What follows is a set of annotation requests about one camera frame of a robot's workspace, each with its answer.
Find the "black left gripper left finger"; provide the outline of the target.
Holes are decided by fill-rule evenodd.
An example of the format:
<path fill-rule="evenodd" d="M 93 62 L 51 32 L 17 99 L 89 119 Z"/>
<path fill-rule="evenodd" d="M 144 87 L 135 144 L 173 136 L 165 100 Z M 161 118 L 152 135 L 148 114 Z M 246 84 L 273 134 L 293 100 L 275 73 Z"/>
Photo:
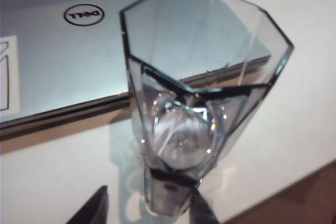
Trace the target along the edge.
<path fill-rule="evenodd" d="M 107 223 L 108 186 L 101 186 L 67 223 Z"/>

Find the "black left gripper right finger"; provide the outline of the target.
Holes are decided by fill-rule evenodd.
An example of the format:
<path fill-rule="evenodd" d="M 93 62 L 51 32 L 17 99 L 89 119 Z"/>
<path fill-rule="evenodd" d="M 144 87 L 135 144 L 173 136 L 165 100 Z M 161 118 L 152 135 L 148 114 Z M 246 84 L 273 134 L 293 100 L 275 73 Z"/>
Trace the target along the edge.
<path fill-rule="evenodd" d="M 191 224 L 219 224 L 212 209 L 197 189 L 192 193 L 189 216 Z"/>

